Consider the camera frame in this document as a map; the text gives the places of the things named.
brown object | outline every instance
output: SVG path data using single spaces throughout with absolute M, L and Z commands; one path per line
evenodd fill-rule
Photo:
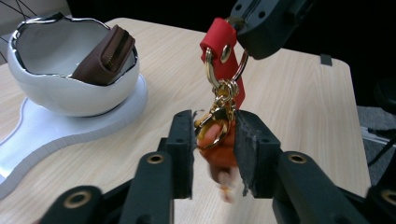
M 113 83 L 134 48 L 134 38 L 115 25 L 78 65 L 71 78 L 98 86 Z

